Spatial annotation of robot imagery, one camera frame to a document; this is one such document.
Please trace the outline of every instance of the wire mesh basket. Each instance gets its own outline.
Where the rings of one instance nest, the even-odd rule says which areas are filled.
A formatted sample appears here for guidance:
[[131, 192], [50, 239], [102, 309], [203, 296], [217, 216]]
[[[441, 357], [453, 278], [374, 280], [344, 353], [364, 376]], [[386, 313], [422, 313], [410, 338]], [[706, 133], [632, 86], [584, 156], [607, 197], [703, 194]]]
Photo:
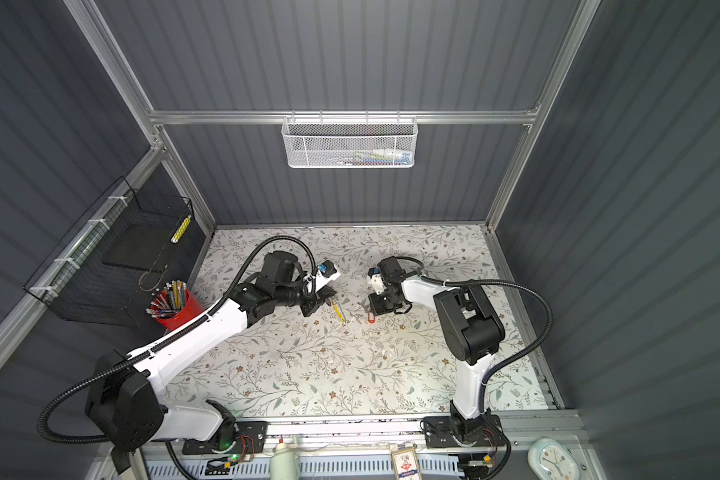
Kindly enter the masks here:
[[189, 275], [172, 264], [183, 238], [174, 235], [194, 221], [192, 203], [142, 190], [119, 198], [102, 218], [88, 220], [93, 228], [68, 256], [48, 259], [53, 275], [35, 272], [24, 289], [63, 320], [148, 331], [156, 324], [145, 313], [154, 290]]
[[282, 122], [288, 166], [293, 168], [410, 168], [416, 119], [387, 123]]

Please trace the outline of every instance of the floral tablecloth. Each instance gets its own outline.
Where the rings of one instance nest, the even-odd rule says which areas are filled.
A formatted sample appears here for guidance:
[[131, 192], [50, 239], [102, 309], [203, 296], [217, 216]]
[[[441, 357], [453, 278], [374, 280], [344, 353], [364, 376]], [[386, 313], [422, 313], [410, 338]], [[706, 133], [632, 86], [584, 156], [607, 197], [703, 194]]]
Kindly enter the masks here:
[[[287, 234], [310, 247], [317, 262], [328, 258], [342, 276], [332, 286], [348, 321], [328, 305], [309, 318], [298, 308], [276, 312], [222, 342], [168, 385], [167, 398], [214, 398], [238, 416], [312, 416], [443, 412], [454, 391], [455, 362], [437, 314], [414, 306], [408, 314], [368, 322], [368, 268], [390, 255], [419, 258], [433, 276], [466, 280], [496, 276], [480, 227], [395, 226], [219, 230], [214, 235], [192, 292], [210, 305], [226, 289], [250, 251], [265, 238]], [[305, 268], [307, 257], [293, 243], [287, 250]], [[507, 331], [500, 358], [523, 346], [501, 288], [486, 289]], [[491, 378], [494, 410], [546, 409], [530, 361], [522, 359]]]

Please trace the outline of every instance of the metal rail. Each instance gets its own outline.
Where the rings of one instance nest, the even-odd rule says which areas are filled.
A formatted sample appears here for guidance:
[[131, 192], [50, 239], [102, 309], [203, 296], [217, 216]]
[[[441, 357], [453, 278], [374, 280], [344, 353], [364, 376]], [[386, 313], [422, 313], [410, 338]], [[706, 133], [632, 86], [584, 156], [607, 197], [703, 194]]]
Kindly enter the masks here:
[[498, 111], [242, 111], [242, 110], [154, 110], [149, 119], [158, 125], [226, 124], [277, 125], [287, 117], [303, 123], [410, 122], [419, 124], [522, 124], [531, 125], [536, 112], [530, 110]]
[[206, 235], [213, 232], [216, 221], [213, 219], [208, 204], [202, 198], [200, 190], [195, 186], [190, 172], [184, 165], [181, 156], [173, 147], [167, 133], [159, 129], [152, 120], [149, 112], [153, 109], [152, 103], [141, 87], [134, 70], [125, 58], [125, 54], [117, 44], [117, 40], [110, 28], [106, 25], [104, 16], [96, 6], [95, 0], [64, 0], [72, 18], [80, 27], [90, 47], [96, 53], [101, 64], [104, 66], [112, 83], [115, 84], [120, 96], [134, 116], [134, 119], [141, 128], [144, 136], [150, 144], [159, 141], [167, 147], [170, 158], [163, 161], [163, 167], [168, 171], [179, 195], [192, 200], [192, 208], [198, 225]]
[[514, 188], [518, 185], [520, 175], [523, 173], [523, 169], [526, 163], [528, 163], [530, 154], [534, 150], [534, 146], [541, 135], [544, 124], [547, 122], [550, 111], [555, 101], [557, 101], [557, 95], [563, 87], [563, 82], [565, 82], [568, 76], [570, 66], [574, 62], [576, 53], [579, 51], [586, 31], [589, 29], [599, 6], [600, 0], [581, 0], [579, 2], [574, 20], [568, 27], [568, 32], [557, 53], [554, 66], [541, 91], [537, 120], [528, 127], [525, 135], [523, 135], [520, 140], [518, 148], [515, 150], [514, 156], [507, 167], [507, 173], [501, 181], [499, 192], [496, 193], [496, 199], [493, 205], [490, 206], [490, 211], [485, 219], [485, 223], [488, 225], [490, 231], [496, 231], [501, 216], [504, 215], [504, 211], [507, 209], [512, 192], [514, 192]]

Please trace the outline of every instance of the white bottle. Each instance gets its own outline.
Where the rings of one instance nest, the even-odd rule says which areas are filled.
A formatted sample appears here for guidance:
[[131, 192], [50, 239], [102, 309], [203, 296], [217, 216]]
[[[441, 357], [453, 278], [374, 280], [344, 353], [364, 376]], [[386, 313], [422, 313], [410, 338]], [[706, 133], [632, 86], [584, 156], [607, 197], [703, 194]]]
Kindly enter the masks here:
[[270, 480], [298, 480], [298, 456], [294, 448], [287, 443], [280, 443], [275, 447], [275, 455], [269, 459]]

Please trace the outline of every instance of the pencil holder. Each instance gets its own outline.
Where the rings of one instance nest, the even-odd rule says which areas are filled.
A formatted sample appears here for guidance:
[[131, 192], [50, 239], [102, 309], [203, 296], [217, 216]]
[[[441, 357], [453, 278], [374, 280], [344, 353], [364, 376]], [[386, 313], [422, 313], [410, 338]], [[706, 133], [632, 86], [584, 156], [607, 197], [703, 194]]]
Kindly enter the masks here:
[[197, 301], [195, 296], [189, 290], [184, 292], [184, 300], [186, 305], [181, 309], [181, 312], [175, 314], [169, 319], [157, 319], [165, 328], [173, 332], [175, 329], [182, 326], [184, 323], [189, 322], [196, 316], [202, 313], [204, 310], [200, 302]]

